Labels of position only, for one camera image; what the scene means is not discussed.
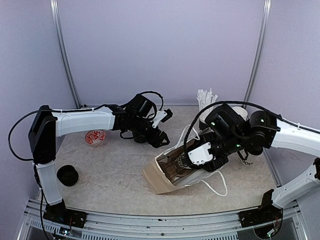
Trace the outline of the cardboard cup carrier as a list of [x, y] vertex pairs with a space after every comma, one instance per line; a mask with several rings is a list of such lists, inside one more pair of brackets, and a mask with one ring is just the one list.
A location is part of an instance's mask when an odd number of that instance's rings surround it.
[[184, 166], [182, 163], [183, 159], [185, 159], [185, 154], [179, 150], [173, 154], [168, 154], [158, 162], [161, 170], [171, 183], [175, 182], [178, 178], [189, 175], [193, 171], [191, 168]]

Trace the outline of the white paper cup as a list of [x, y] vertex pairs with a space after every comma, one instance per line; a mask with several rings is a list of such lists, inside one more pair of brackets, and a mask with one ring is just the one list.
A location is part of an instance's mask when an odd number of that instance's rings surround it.
[[255, 164], [255, 162], [256, 162], [256, 158], [255, 158], [255, 156], [253, 156], [253, 155], [251, 155], [251, 154], [248, 154], [248, 155], [245, 155], [245, 156], [243, 157], [243, 159], [241, 160], [241, 162], [242, 162], [242, 164], [243, 164], [244, 166], [247, 166], [247, 167], [253, 166], [253, 165]]

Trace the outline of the brown paper bag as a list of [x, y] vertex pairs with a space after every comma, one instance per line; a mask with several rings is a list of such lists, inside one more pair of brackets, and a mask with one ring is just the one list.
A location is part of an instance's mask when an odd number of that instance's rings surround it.
[[[177, 143], [173, 147], [160, 153], [141, 170], [141, 174], [150, 190], [156, 195], [167, 194], [202, 182], [216, 195], [220, 197], [227, 196], [228, 188], [226, 180], [221, 173], [222, 167], [218, 167], [218, 169], [212, 172], [207, 172], [204, 169], [192, 169], [183, 166], [183, 139], [188, 128], [188, 125], [185, 126]], [[206, 182], [206, 179], [214, 174], [220, 175], [224, 193], [219, 193]]]

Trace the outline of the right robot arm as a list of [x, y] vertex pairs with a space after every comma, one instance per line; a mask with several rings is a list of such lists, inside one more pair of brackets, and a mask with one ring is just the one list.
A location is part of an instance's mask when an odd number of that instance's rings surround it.
[[320, 186], [320, 132], [285, 120], [261, 106], [244, 120], [232, 109], [232, 104], [233, 101], [219, 101], [206, 117], [205, 123], [213, 133], [201, 146], [201, 164], [212, 170], [230, 154], [244, 150], [259, 155], [270, 148], [294, 150], [316, 158], [299, 176], [263, 195], [255, 216], [266, 222], [275, 214], [275, 208], [282, 209]]

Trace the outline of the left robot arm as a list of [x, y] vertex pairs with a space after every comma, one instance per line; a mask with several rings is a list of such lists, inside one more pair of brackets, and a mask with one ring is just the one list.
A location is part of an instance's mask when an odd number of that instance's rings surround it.
[[170, 109], [157, 108], [154, 102], [138, 93], [123, 104], [102, 104], [82, 109], [51, 109], [48, 105], [26, 114], [35, 115], [28, 132], [35, 175], [40, 189], [51, 206], [49, 212], [63, 223], [70, 218], [70, 211], [58, 187], [56, 175], [56, 139], [65, 135], [88, 131], [132, 132], [136, 142], [148, 143], [154, 148], [169, 144], [168, 135], [159, 129], [173, 116]]

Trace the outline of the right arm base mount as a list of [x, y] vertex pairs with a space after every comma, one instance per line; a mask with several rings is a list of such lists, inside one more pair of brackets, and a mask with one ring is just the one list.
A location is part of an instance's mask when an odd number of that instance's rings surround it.
[[283, 209], [277, 208], [272, 204], [261, 205], [255, 209], [241, 211], [238, 216], [241, 227], [246, 228], [281, 219], [283, 217]]

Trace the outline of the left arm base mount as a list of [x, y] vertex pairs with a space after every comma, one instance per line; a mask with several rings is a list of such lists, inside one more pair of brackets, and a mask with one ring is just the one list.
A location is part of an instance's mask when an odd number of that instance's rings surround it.
[[54, 223], [83, 229], [87, 213], [66, 208], [64, 205], [48, 205], [45, 208], [43, 218]]

